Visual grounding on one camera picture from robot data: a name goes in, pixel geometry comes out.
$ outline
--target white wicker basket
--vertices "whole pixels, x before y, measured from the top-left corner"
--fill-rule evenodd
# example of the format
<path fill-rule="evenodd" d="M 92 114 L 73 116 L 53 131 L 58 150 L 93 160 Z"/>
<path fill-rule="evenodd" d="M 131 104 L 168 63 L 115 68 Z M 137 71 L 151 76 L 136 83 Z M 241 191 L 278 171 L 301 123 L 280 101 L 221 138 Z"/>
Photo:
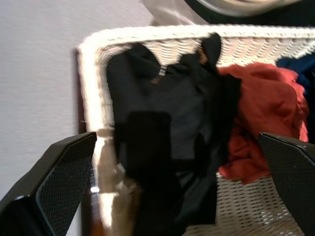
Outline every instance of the white wicker basket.
<path fill-rule="evenodd" d="M 111 236 L 129 236 L 132 228 L 128 189 L 115 162 L 111 98 L 104 74 L 114 54 L 134 42 L 148 47 L 161 64 L 193 52 L 200 39 L 217 32 L 222 52 L 217 66 L 252 61 L 275 63 L 280 57 L 299 58 L 315 49 L 315 29 L 255 26 L 176 26 L 110 29 L 94 33 L 79 47 L 85 121 L 96 131 L 94 168 L 100 188 L 100 213 Z M 273 182 L 264 178 L 243 186 L 219 178 L 216 226 L 191 226 L 185 236 L 302 236 L 280 200 Z"/>

